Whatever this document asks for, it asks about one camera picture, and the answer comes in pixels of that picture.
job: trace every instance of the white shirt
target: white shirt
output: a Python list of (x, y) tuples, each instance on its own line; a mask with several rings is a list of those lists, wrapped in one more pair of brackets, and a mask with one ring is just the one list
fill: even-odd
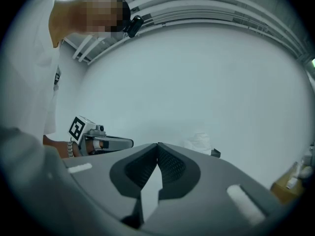
[(0, 55), (0, 124), (41, 142), (56, 129), (59, 47), (53, 47), (48, 27), (54, 2), (29, 0), (11, 24)]

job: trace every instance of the person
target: person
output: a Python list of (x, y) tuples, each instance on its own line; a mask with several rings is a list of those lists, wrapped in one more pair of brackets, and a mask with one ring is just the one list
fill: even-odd
[[(56, 131), (61, 41), (75, 32), (120, 32), (129, 23), (130, 14), (126, 0), (29, 0), (2, 42), (0, 124), (19, 128), (55, 147), (61, 158), (69, 157), (69, 144), (73, 155), (80, 156), (76, 143), (47, 137)], [(92, 141), (88, 141), (87, 152), (93, 150)]]

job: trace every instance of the white ceiling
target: white ceiling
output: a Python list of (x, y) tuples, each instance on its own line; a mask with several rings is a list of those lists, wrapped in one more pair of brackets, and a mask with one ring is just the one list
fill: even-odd
[[(299, 62), (315, 57), (310, 37), (286, 0), (126, 0), (133, 15), (143, 16), (141, 32), (162, 25), (206, 22), (249, 29), (283, 45)], [(86, 36), (70, 35), (66, 41), (77, 49)], [(91, 38), (74, 58), (85, 57), (90, 64), (129, 37)]]

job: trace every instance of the white bag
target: white bag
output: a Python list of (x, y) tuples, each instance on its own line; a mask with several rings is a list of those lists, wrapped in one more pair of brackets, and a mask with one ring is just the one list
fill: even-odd
[(206, 133), (195, 133), (195, 136), (184, 141), (184, 147), (211, 155), (210, 137)]

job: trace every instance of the white wall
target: white wall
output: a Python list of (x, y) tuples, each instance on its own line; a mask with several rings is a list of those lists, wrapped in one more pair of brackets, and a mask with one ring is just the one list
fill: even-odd
[(55, 141), (69, 141), (67, 131), (76, 115), (78, 91), (88, 65), (72, 59), (75, 49), (64, 42), (60, 47), (59, 67), (62, 72), (56, 104), (56, 133), (48, 135)]
[(209, 24), (135, 38), (93, 64), (78, 112), (135, 146), (206, 132), (222, 159), (269, 188), (315, 137), (303, 69), (265, 39)]

